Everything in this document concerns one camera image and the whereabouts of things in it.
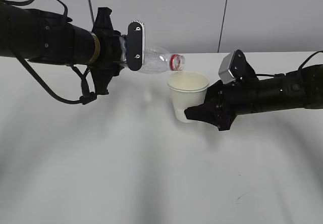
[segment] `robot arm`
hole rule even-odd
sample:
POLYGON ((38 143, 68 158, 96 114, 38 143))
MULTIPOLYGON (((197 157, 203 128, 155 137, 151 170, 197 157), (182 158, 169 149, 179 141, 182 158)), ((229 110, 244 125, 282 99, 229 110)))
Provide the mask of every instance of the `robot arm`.
POLYGON ((118 76, 125 65, 133 71, 144 60, 144 25, 133 21, 128 35, 113 29, 109 8, 99 8, 91 32, 76 27, 67 16, 36 9, 21 9, 34 0, 13 2, 0 0, 0 56, 16 57, 38 83, 55 99, 67 104, 87 104, 97 95, 108 94, 112 77, 118 76), (26 62, 66 65, 81 78, 82 96, 66 100, 56 95, 26 62), (81 73, 75 65, 86 65, 81 73), (86 76, 92 74, 95 92, 90 92, 86 76))
POLYGON ((283 109, 323 108, 323 65, 303 66, 287 74, 258 75, 237 50, 223 59, 221 80, 210 86, 205 101, 185 110, 187 119, 207 122, 220 131, 229 130, 238 115, 283 109), (258 76, 270 76, 259 80, 258 76))

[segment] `paper cup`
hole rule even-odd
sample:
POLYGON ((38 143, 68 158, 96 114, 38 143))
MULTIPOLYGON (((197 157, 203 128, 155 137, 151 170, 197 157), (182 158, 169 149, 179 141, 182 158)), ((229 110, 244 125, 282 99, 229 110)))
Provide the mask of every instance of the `paper cup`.
POLYGON ((176 118, 182 122, 194 122, 188 120, 184 110, 191 106, 204 103, 209 81, 207 77, 196 72, 177 72, 168 79, 171 89, 172 101, 176 118))

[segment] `cable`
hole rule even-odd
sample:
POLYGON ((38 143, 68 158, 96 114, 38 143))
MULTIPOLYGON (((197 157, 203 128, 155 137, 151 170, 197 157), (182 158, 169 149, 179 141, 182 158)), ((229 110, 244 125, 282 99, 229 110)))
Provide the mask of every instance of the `cable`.
POLYGON ((276 75, 274 74, 256 74, 256 76, 259 76, 259 77, 276 77, 276 75))
POLYGON ((93 15, 92 2, 91 2, 91 0, 87 0, 87 2, 89 4, 89 8, 90 8, 91 20, 92 20, 92 23, 94 24, 94 15, 93 15))
POLYGON ((308 61, 310 61, 312 59, 312 57, 314 57, 316 54, 319 54, 319 53, 323 53, 323 51, 317 51, 315 53, 313 53, 311 56, 309 56, 298 68, 298 70, 300 71, 304 66, 305 64, 307 64, 308 61))
MULTIPOLYGON (((8 5, 12 5, 12 6, 27 6, 27 5, 30 5, 31 3, 33 3, 35 0, 27 0, 27 1, 21 1, 21 2, 7 1, 7 0, 1 0, 1 1, 8 4, 8 5)), ((56 0, 56 1, 58 1, 64 7, 62 24, 66 24, 67 23, 67 14, 68 14, 69 10, 68 10, 66 4, 64 4, 62 1, 60 1, 60 0, 56 0)))
POLYGON ((218 44, 218 53, 220 52, 220 45, 221 45, 222 31, 223 31, 223 26, 224 26, 224 19, 226 17, 226 11, 227 11, 227 3, 228 3, 228 0, 226 0, 226 3, 224 5, 224 12, 223 12, 223 18, 222 18, 221 32, 220 32, 220 38, 219 38, 219 44, 218 44))
POLYGON ((43 89, 54 99, 65 103, 65 104, 81 104, 83 103, 80 100, 67 100, 61 98, 55 94, 52 89, 43 81, 43 79, 35 72, 35 70, 27 63, 27 61, 14 49, 10 46, 9 42, 0 34, 0 40, 7 46, 11 53, 16 57, 16 59, 22 64, 22 66, 31 74, 31 76, 43 87, 43 89))
POLYGON ((297 70, 297 76, 300 80, 300 83, 302 83, 302 68, 305 66, 305 64, 308 63, 308 61, 310 61, 312 59, 312 57, 314 57, 316 54, 319 54, 319 53, 323 53, 323 51, 317 51, 315 53, 313 53, 311 56, 309 56, 298 68, 297 70))

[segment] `plastic bottle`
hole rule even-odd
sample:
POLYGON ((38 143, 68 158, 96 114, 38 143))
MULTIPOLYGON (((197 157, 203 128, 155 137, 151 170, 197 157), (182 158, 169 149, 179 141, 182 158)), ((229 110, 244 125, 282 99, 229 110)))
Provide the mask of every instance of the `plastic bottle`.
POLYGON ((144 63, 138 70, 144 74, 160 74, 166 71, 181 71, 184 69, 185 58, 182 55, 171 54, 158 47, 146 47, 144 63))

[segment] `white table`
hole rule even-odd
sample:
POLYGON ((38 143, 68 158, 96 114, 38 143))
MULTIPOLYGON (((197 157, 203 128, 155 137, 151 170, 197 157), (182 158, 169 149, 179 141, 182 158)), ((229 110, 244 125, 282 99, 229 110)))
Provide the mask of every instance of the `white table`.
MULTIPOLYGON (((270 74, 310 54, 246 56, 270 74)), ((225 55, 186 54, 186 70, 213 83, 225 55)), ((0 223, 323 222, 323 110, 239 116, 218 132, 176 121, 170 73, 123 70, 110 95, 70 106, 16 60, 0 61, 0 223)), ((72 70, 34 67, 59 95, 80 95, 72 70)))

